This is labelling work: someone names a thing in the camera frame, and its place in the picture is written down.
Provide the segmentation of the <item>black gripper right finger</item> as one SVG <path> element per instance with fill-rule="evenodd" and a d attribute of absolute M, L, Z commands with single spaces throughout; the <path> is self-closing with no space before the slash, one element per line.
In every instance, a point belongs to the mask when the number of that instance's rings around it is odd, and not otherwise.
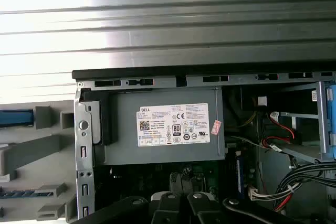
<path fill-rule="evenodd" d="M 199 223 L 332 223 L 317 215 L 291 218 L 246 200 L 226 198 L 221 203 L 206 193 L 191 193 L 187 197 L 193 215 Z"/>

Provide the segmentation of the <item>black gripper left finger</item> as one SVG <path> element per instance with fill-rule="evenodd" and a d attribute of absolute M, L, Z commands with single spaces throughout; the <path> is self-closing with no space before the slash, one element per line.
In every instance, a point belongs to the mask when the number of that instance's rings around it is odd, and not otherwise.
<path fill-rule="evenodd" d="M 79 223 L 182 223 L 182 198 L 171 192 L 154 194 L 147 201 L 130 196 L 78 220 Z"/>

